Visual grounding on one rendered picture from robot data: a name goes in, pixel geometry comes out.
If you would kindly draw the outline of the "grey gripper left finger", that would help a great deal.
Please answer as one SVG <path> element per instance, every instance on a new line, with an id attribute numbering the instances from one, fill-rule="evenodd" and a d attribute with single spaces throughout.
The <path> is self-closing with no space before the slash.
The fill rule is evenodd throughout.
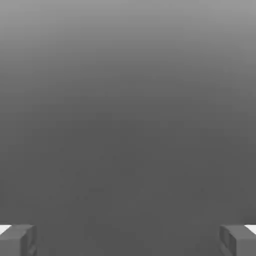
<path id="1" fill-rule="evenodd" d="M 38 256 L 37 227 L 0 224 L 0 256 Z"/>

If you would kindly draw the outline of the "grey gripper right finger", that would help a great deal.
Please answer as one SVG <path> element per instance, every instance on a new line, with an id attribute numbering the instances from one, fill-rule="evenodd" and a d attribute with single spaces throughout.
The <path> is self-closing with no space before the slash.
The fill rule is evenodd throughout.
<path id="1" fill-rule="evenodd" d="M 218 237 L 222 256 L 256 256 L 256 224 L 221 225 Z"/>

